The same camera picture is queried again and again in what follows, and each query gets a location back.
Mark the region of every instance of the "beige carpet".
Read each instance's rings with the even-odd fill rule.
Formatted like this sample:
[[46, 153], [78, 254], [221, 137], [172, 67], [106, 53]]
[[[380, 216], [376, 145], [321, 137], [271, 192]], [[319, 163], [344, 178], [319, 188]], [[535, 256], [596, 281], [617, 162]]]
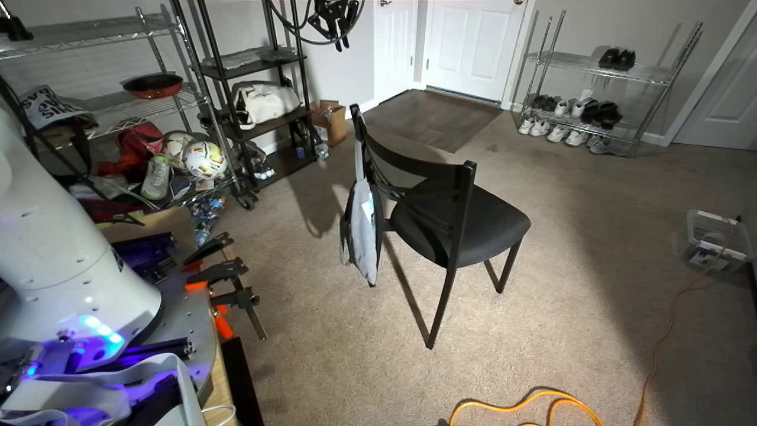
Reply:
[[[426, 351], [387, 256], [379, 288], [337, 260], [337, 216], [351, 179], [351, 145], [325, 163], [266, 188], [253, 214], [221, 221], [250, 265], [270, 340], [244, 314], [261, 416], [271, 426], [431, 426], [463, 398], [496, 405], [531, 387], [586, 400], [608, 426], [633, 419], [653, 344], [674, 294], [700, 274], [680, 263], [687, 208], [738, 214], [753, 194], [757, 157], [672, 148], [638, 159], [520, 137], [506, 114], [454, 157], [478, 162], [478, 183], [520, 207], [531, 230], [507, 288], [465, 267], [435, 351]], [[441, 273], [389, 240], [431, 321]], [[757, 320], [744, 281], [684, 298], [660, 355], [645, 424], [757, 424]], [[463, 414], [461, 424], [543, 424]], [[558, 424], [588, 424], [569, 410]]]

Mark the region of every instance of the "chair leg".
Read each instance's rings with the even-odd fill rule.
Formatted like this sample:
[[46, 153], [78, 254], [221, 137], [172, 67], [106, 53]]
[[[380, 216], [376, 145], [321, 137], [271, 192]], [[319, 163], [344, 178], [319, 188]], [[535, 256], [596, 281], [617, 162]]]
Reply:
[[454, 284], [454, 274], [457, 274], [457, 265], [447, 267], [447, 278], [444, 278], [444, 288], [441, 288], [441, 297], [439, 297], [439, 305], [435, 307], [432, 324], [431, 324], [431, 333], [428, 333], [428, 338], [426, 338], [426, 348], [428, 348], [428, 351], [432, 351], [435, 336], [439, 333], [441, 318], [444, 318], [447, 301], [450, 301], [450, 294], [451, 294], [451, 284]]
[[516, 263], [518, 252], [520, 252], [520, 242], [516, 242], [516, 246], [510, 246], [510, 254], [506, 256], [504, 271], [500, 271], [500, 274], [498, 274], [498, 279], [496, 279], [496, 284], [493, 284], [496, 294], [504, 291], [504, 284], [506, 284], [506, 279], [510, 278], [512, 263]]

